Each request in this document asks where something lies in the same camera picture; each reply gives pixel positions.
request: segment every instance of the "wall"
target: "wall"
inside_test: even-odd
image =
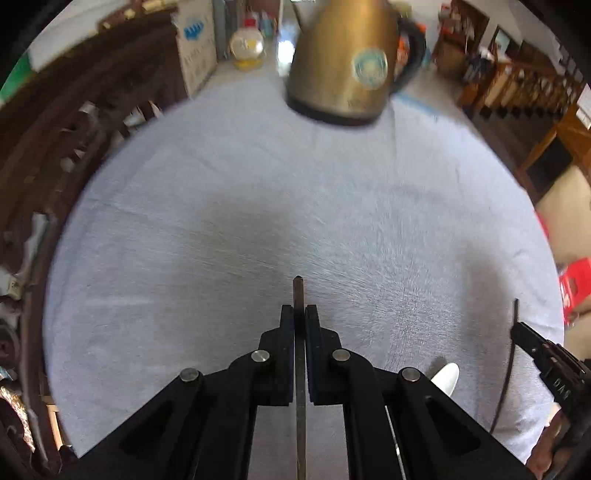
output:
[[[96,31],[96,24],[127,0],[73,0],[43,29],[29,47],[29,58],[34,70],[40,70]]]
[[[427,45],[433,49],[437,41],[437,14],[441,0],[407,0],[413,6],[417,21],[427,26]],[[558,63],[557,42],[552,32],[540,22],[519,0],[469,0],[491,19],[482,37],[482,45],[488,46],[500,25],[517,43],[527,40],[545,52],[554,62]]]

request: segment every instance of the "wooden staircase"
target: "wooden staircase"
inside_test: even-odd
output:
[[[562,166],[550,166],[548,171],[537,167],[534,181],[528,170],[533,164],[532,152],[548,143],[548,132],[556,130],[576,107],[583,87],[584,82],[568,74],[559,75],[547,66],[495,61],[477,83],[466,86],[459,106],[532,200],[537,201]]]

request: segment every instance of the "gold kettle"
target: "gold kettle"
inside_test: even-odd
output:
[[[300,34],[287,80],[288,104],[312,118],[366,124],[415,75],[425,35],[387,0],[327,0]],[[394,79],[400,34],[408,63]]]

